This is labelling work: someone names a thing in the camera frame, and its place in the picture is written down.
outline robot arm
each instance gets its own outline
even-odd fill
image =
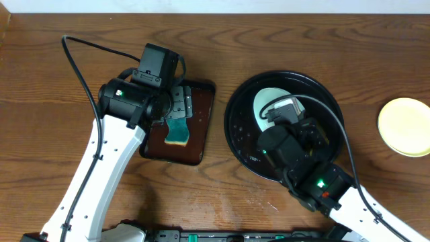
[[[125,120],[105,115],[101,123],[104,137],[102,158],[95,165],[78,201],[66,241],[101,241],[101,229],[112,196],[128,161],[145,138],[142,128],[138,126],[135,129],[127,128]],[[65,221],[71,203],[89,169],[96,146],[97,126],[94,121],[87,150],[76,174],[60,205],[42,229],[42,233],[48,234],[48,241],[60,241],[61,224]],[[140,235],[139,241],[143,241],[144,233]]]
[[[269,110],[266,117],[269,122],[275,122],[275,126],[263,131],[258,139],[258,147],[290,194],[303,207],[313,212],[319,210],[357,233],[360,241],[428,241],[381,206],[360,186],[358,179],[354,181],[340,167],[318,160],[316,151],[324,148],[328,141],[318,122],[298,111],[295,97],[313,99],[331,112],[320,101],[305,95],[279,97],[261,109],[259,116],[263,119],[263,111],[274,104],[274,109]],[[332,115],[342,126],[336,116]],[[357,186],[361,187],[370,208],[365,205]],[[406,237],[406,240],[395,235],[383,222]]]
[[[374,207],[374,210],[378,214],[381,214],[384,220],[399,233],[403,234],[410,241],[428,241],[424,236],[381,206],[363,186],[361,189],[366,200]],[[401,241],[367,210],[356,188],[350,187],[342,195],[339,203],[342,207],[338,210],[332,209],[329,215],[337,223],[352,229],[368,241]]]

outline round yellow plate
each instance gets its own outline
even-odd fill
[[[378,129],[384,142],[409,157],[430,153],[430,108],[411,98],[387,103],[379,113]]]

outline green sponge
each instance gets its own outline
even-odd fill
[[[189,139],[189,130],[187,127],[186,118],[168,119],[167,126],[169,133],[164,140],[168,145],[181,145],[186,146]]]

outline wood grain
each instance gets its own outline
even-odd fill
[[[430,16],[14,14],[0,50],[0,238],[39,231],[72,179],[93,114],[62,47],[73,35],[140,56],[147,42],[181,53],[187,77],[217,85],[205,156],[197,167],[136,153],[104,227],[138,219],[182,229],[328,229],[280,185],[244,168],[223,132],[226,104],[249,77],[275,69],[319,80],[341,105],[363,185],[430,237],[430,156],[391,151],[376,126],[396,97],[430,104]],[[133,60],[70,43],[93,93]],[[345,168],[345,154],[338,158]]]

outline green led light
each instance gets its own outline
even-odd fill
[[[325,186],[325,183],[322,179],[318,180],[318,183],[316,184],[319,188],[323,188]]]

